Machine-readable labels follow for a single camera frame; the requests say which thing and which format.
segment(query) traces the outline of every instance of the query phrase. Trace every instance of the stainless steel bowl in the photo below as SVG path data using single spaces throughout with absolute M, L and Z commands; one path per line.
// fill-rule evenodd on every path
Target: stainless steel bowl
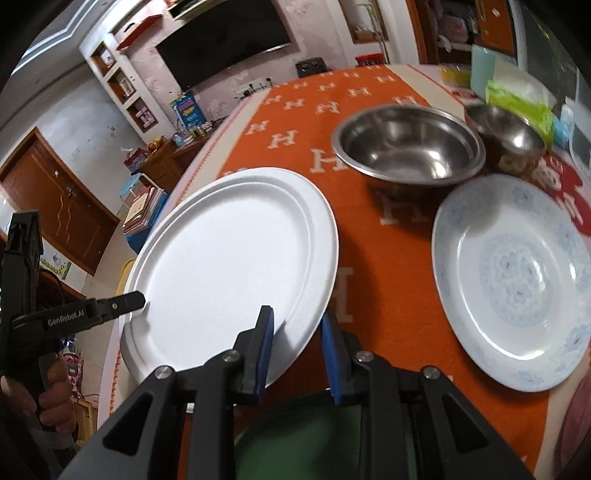
M 544 140 L 528 120 L 504 108 L 469 106 L 466 123 L 482 137 L 486 163 L 504 173 L 530 173 L 545 152 Z
M 424 106 L 364 110 L 339 125 L 331 142 L 348 166 L 396 197 L 459 183 L 485 161 L 477 133 L 452 115 Z

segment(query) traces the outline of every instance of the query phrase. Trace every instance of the door handle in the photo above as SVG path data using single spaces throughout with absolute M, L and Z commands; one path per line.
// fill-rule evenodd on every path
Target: door handle
M 478 8 L 478 13 L 480 14 L 480 19 L 483 22 L 486 22 L 486 8 L 484 7 L 484 3 L 482 2 L 482 0 L 478 0 L 476 2 L 476 6 Z

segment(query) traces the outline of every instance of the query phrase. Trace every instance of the blue patterned plate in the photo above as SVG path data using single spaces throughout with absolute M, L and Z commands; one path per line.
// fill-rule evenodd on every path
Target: blue patterned plate
M 569 216 L 506 175 L 450 194 L 431 242 L 441 303 L 464 350 L 515 390 L 565 380 L 591 335 L 591 263 Z

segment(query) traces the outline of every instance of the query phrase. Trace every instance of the blue gripper pad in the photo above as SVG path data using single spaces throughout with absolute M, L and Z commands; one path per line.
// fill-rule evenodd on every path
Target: blue gripper pad
M 256 360 L 256 382 L 254 395 L 258 401 L 261 401 L 263 392 L 265 391 L 265 384 L 267 383 L 267 372 L 269 370 L 269 361 L 271 360 L 273 333 L 275 331 L 275 315 L 273 313 L 273 309 L 268 307 L 268 311 L 266 313 L 267 321 L 262 337 L 261 350 Z
M 330 393 L 335 400 L 335 404 L 341 405 L 343 398 L 343 391 L 340 384 L 341 363 L 339 361 L 333 329 L 334 326 L 331 325 L 329 314 L 325 312 L 322 317 L 322 353 L 324 354 L 324 366 L 326 368 L 326 376 L 329 379 Z

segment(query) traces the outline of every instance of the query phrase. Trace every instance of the television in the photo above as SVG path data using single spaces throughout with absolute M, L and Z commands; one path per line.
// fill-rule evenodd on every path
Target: television
M 156 49 L 183 91 L 257 53 L 291 43 L 271 0 L 225 0 Z

